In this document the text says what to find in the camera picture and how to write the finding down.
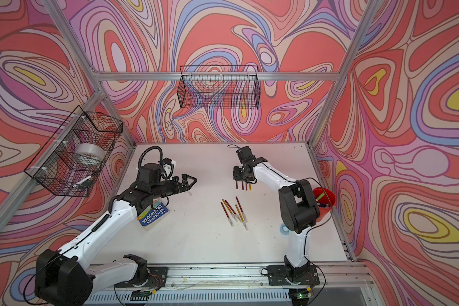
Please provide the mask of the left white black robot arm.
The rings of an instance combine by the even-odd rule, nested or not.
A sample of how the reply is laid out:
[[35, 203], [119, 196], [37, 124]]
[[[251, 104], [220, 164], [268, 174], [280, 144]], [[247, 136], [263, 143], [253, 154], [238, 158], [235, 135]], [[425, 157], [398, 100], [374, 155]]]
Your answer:
[[187, 174], [161, 182], [135, 181], [112, 198], [110, 208], [79, 236], [57, 251], [47, 249], [36, 261], [34, 294], [52, 305], [83, 305], [87, 299], [120, 283], [144, 286], [150, 271], [147, 261], [127, 254], [111, 263], [92, 266], [98, 253], [126, 225], [158, 198], [190, 191], [197, 179]]

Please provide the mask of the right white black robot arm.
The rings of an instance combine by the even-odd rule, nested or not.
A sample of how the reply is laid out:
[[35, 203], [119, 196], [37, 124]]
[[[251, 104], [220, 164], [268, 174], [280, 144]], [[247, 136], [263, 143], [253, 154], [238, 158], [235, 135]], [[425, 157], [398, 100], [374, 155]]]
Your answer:
[[265, 267], [263, 275], [271, 286], [317, 286], [320, 278], [317, 266], [307, 258], [307, 237], [321, 213], [310, 182], [284, 175], [265, 158], [257, 158], [248, 146], [234, 148], [240, 166], [233, 168], [233, 179], [247, 184], [262, 182], [276, 191], [280, 216], [289, 231], [284, 263]]

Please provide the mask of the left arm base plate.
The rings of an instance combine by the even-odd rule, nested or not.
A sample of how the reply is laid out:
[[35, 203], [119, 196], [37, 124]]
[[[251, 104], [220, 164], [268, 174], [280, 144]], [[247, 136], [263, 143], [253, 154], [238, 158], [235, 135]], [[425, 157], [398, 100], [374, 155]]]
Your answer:
[[135, 279], [124, 281], [115, 285], [115, 288], [148, 288], [161, 289], [166, 286], [168, 277], [167, 266], [149, 266], [146, 277], [141, 280]]

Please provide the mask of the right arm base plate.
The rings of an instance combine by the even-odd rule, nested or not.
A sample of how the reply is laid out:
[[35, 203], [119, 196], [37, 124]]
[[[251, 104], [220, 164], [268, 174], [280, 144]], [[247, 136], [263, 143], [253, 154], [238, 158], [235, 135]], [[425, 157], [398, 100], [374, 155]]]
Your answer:
[[265, 268], [270, 286], [309, 286], [320, 284], [315, 265], [304, 265], [294, 269], [292, 266], [269, 265]]

